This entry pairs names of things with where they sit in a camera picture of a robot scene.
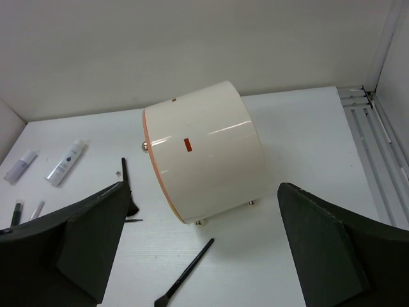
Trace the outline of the clear silver makeup stick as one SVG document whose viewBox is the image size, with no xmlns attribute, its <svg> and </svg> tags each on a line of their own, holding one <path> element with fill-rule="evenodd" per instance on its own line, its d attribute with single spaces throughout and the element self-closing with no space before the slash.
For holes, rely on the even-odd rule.
<svg viewBox="0 0 409 307">
<path fill-rule="evenodd" d="M 38 217 L 40 216 L 41 211 L 42 211 L 44 205 L 45 205 L 45 202 L 44 202 L 44 201 L 41 201 L 41 202 L 38 204 L 38 206 L 36 207 L 35 211 L 34 211 L 33 214 L 31 215 L 31 218 L 30 218 L 31 221 L 34 220 L 34 219 L 36 219 L 36 218 L 38 218 Z"/>
</svg>

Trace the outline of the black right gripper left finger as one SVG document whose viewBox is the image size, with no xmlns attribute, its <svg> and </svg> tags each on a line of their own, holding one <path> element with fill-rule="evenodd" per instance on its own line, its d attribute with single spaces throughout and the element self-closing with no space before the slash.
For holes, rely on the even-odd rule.
<svg viewBox="0 0 409 307">
<path fill-rule="evenodd" d="M 102 303 L 131 202 L 117 182 L 77 203 L 1 230 L 1 306 Z"/>
</svg>

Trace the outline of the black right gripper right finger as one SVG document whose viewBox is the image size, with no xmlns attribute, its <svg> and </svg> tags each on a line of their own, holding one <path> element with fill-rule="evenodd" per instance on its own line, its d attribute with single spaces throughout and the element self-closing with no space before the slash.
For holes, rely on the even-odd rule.
<svg viewBox="0 0 409 307">
<path fill-rule="evenodd" d="M 291 183 L 277 199 L 306 306 L 408 306 L 408 231 Z"/>
</svg>

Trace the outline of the dark green gold pencil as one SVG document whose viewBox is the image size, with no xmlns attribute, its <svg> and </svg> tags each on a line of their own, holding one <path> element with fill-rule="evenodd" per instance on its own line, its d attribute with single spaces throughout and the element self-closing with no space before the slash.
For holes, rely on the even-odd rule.
<svg viewBox="0 0 409 307">
<path fill-rule="evenodd" d="M 20 224 L 23 207 L 24 207 L 24 202 L 17 200 L 15 204 L 15 208 L 13 210 L 12 221 L 10 223 L 11 227 L 17 226 Z"/>
</svg>

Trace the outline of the small white lilac tube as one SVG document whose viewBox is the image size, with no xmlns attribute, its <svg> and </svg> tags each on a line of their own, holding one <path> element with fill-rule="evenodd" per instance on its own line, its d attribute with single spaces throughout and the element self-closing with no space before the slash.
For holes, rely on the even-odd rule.
<svg viewBox="0 0 409 307">
<path fill-rule="evenodd" d="M 38 156 L 38 150 L 28 150 L 5 174 L 3 179 L 11 185 L 16 184 Z"/>
</svg>

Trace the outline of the white blue-print tube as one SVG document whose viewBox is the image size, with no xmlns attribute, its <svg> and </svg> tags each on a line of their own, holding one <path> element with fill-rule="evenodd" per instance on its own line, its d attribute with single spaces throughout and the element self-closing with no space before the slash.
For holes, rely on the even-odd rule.
<svg viewBox="0 0 409 307">
<path fill-rule="evenodd" d="M 83 140 L 75 140 L 64 152 L 55 168 L 47 175 L 46 181 L 52 186 L 59 186 L 81 156 L 85 145 Z"/>
</svg>

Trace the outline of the cream round drawer organizer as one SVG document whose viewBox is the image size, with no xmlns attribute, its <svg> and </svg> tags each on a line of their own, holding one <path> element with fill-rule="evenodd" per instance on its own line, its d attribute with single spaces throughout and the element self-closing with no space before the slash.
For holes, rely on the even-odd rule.
<svg viewBox="0 0 409 307">
<path fill-rule="evenodd" d="M 261 140 L 229 81 L 144 109 L 145 148 L 176 217 L 192 224 L 264 196 Z"/>
</svg>

